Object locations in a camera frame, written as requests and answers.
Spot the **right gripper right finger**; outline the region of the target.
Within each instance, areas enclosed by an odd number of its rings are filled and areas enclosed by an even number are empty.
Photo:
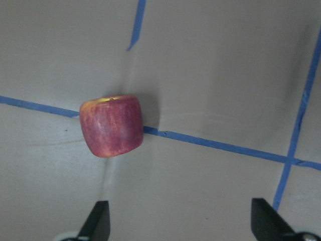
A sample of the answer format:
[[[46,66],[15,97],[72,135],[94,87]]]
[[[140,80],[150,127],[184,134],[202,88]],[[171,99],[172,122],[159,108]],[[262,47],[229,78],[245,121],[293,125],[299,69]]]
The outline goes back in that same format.
[[[298,240],[296,232],[264,198],[251,201],[251,231],[260,241]]]

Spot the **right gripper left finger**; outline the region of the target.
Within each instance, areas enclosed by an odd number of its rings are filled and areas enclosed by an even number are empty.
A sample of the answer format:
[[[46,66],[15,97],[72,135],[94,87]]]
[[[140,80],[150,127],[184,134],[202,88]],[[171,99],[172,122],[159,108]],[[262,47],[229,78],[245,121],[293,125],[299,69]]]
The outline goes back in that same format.
[[[97,201],[76,236],[77,240],[109,240],[110,237],[109,202]]]

